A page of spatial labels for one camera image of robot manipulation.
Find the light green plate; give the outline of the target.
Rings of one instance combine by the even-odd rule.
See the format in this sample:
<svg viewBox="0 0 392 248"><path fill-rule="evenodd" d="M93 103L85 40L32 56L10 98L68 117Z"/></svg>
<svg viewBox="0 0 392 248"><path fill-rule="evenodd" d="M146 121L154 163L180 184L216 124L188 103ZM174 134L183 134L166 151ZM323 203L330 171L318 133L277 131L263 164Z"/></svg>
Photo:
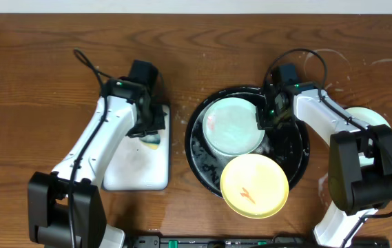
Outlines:
<svg viewBox="0 0 392 248"><path fill-rule="evenodd" d="M387 125L390 127L389 123L386 121L384 117L382 117L380 114L377 112L374 112L373 110L370 110L365 107L349 107L346 109L348 113L350 113L352 116L360 119L361 121L367 122L370 125ZM365 155L362 153L359 153L359 161L360 161L360 166L367 166L373 164L374 159L373 158L367 158Z"/></svg>
<svg viewBox="0 0 392 248"><path fill-rule="evenodd" d="M212 103L204 114L202 126L207 143L228 156L252 152L265 135L257 126L256 106L238 97Z"/></svg>

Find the green yellow sponge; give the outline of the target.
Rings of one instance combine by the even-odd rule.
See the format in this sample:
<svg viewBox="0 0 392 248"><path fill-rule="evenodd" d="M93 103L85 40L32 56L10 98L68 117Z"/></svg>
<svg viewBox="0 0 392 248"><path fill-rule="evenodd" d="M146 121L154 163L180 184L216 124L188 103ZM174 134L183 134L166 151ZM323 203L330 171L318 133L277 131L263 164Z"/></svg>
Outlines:
<svg viewBox="0 0 392 248"><path fill-rule="evenodd" d="M159 134L151 134L144 137L139 138L139 141L142 142L145 146L150 149L156 150L158 149L161 143L161 137Z"/></svg>

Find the light green plate top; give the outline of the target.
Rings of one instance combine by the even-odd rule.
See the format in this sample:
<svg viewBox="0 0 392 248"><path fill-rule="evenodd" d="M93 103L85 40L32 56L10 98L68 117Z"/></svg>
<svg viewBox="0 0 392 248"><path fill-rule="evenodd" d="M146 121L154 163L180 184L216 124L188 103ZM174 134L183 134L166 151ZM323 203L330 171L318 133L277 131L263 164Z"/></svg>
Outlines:
<svg viewBox="0 0 392 248"><path fill-rule="evenodd" d="M374 112L373 110L370 110L365 107L349 107L346 109L348 113L350 113L352 116L360 119L361 121L367 122L370 125L387 125L390 127L389 123L386 121L384 117L382 117L380 114L377 112ZM360 161L360 166L367 166L373 164L374 159L373 158L367 158L365 155L362 153L359 153L359 161Z"/></svg>

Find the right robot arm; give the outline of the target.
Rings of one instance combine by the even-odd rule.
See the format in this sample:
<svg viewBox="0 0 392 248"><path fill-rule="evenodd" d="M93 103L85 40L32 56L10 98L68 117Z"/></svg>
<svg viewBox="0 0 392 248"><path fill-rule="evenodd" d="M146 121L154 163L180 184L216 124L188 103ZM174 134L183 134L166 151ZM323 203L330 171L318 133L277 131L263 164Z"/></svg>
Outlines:
<svg viewBox="0 0 392 248"><path fill-rule="evenodd" d="M321 247L348 247L369 219L392 217L392 129L372 125L334 102L323 86L302 82L293 64L268 68L258 127L302 121L329 146L331 204L313 235Z"/></svg>

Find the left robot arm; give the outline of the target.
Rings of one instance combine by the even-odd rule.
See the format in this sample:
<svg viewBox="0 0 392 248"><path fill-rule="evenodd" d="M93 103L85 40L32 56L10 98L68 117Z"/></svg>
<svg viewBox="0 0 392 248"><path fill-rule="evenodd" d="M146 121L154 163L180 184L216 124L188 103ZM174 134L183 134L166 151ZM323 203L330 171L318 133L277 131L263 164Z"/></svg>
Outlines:
<svg viewBox="0 0 392 248"><path fill-rule="evenodd" d="M154 102L158 69L135 60L110 78L74 147L28 183L28 232L46 247L122 247L125 232L107 222L101 190L162 190L170 169L170 109Z"/></svg>

